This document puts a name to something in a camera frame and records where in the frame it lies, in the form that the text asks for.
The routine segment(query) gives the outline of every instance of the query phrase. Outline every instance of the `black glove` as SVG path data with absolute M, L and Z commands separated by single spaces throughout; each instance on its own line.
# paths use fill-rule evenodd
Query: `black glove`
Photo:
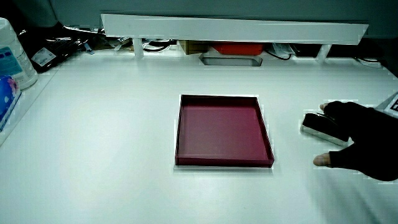
M 358 170 L 383 181 L 398 179 L 395 145 L 398 119 L 356 103 L 334 101 L 324 108 L 345 130 L 354 144 L 341 151 L 330 151 L 332 167 Z

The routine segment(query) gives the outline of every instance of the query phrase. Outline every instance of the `white container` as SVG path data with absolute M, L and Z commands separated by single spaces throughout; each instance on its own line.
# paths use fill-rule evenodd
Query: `white container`
M 21 90 L 37 81 L 33 68 L 9 21 L 0 18 L 0 76 L 10 75 Z

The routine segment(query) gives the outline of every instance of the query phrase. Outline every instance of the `tray rim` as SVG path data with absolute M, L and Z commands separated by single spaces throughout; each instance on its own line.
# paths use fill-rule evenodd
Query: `tray rim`
M 214 99 L 214 98 L 229 98 L 229 99 L 243 99 L 247 98 L 250 100 L 254 100 L 254 108 L 257 113 L 257 120 L 259 121 L 260 129 L 261 129 L 261 134 L 262 134 L 262 139 L 264 143 L 266 144 L 266 154 L 267 154 L 267 159 L 222 159 L 222 158 L 208 158 L 208 157 L 192 157 L 192 156 L 183 156 L 179 154 L 179 148 L 178 144 L 180 142 L 180 128 L 181 128 L 181 115 L 183 111 L 183 100 L 186 100 L 186 98 L 202 98 L 202 99 Z M 261 167 L 272 167 L 275 157 L 274 153 L 272 152 L 272 145 L 268 137 L 267 129 L 266 129 L 266 124 L 264 122 L 264 118 L 262 116 L 261 108 L 258 102 L 258 95 L 194 95 L 194 94 L 181 94 L 180 95 L 180 111 L 178 114 L 178 125 L 177 125 L 177 137 L 176 137 L 176 142 L 175 142 L 175 165 L 176 166 L 213 166 L 213 165 L 181 165 L 180 160 L 209 160 L 209 161 L 221 161 L 221 162 L 233 162 L 233 161 L 239 161 L 244 163 L 245 161 L 261 161 Z

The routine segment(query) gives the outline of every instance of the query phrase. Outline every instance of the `red container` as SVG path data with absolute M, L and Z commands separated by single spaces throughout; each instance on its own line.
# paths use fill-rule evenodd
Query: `red container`
M 215 42 L 211 46 L 226 55 L 259 55 L 262 52 L 262 44 L 257 43 Z
M 256 97 L 182 95 L 175 164 L 271 167 Z

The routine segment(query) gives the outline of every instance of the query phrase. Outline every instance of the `table surface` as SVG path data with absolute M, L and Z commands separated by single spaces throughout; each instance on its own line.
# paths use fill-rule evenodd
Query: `table surface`
M 207 67 L 175 55 L 102 51 L 58 67 L 0 147 L 0 223 L 398 221 L 397 181 L 315 167 L 341 147 L 299 131 L 319 104 L 383 102 L 398 87 L 388 70 L 266 55 L 261 67 Z M 272 169 L 176 167 L 181 94 L 256 95 Z

